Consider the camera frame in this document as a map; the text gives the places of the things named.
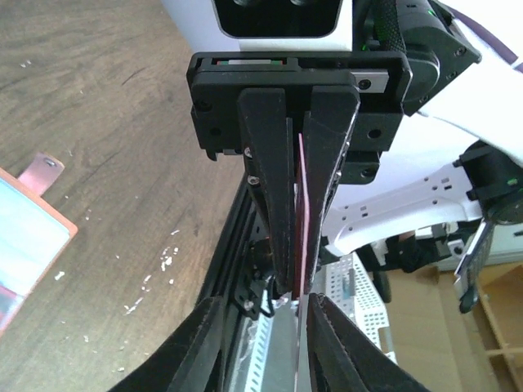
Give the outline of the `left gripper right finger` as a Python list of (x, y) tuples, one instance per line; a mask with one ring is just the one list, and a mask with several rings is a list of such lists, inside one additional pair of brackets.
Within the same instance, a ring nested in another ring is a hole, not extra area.
[(306, 320), (311, 389), (332, 392), (423, 392), (327, 296), (309, 295)]

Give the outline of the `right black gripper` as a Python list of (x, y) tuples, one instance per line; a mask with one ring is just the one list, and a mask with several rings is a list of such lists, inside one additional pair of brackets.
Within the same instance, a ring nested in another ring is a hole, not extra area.
[(309, 292), (338, 166), (344, 184), (374, 180), (404, 114), (411, 79), (406, 59), (370, 51), (200, 52), (186, 77), (194, 129), (207, 156), (251, 152), (280, 293), (293, 290), (293, 150), (304, 131)]

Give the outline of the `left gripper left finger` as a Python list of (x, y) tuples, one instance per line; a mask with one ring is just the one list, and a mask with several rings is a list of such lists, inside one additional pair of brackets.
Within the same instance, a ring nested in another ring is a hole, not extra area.
[(166, 341), (112, 391), (205, 391), (221, 349), (220, 296), (201, 301)]

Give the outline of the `pink leather card holder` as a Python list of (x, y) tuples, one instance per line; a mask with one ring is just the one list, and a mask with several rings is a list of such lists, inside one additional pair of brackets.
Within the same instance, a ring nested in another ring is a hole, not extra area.
[(17, 177), (1, 170), (2, 331), (78, 232), (42, 198), (63, 171), (63, 163), (43, 153)]

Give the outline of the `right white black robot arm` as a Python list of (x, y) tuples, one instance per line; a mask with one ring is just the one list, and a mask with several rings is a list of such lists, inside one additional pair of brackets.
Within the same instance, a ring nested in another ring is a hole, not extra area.
[(279, 293), (320, 247), (499, 224), (522, 191), (522, 75), (487, 1), (169, 1), (200, 147), (244, 158)]

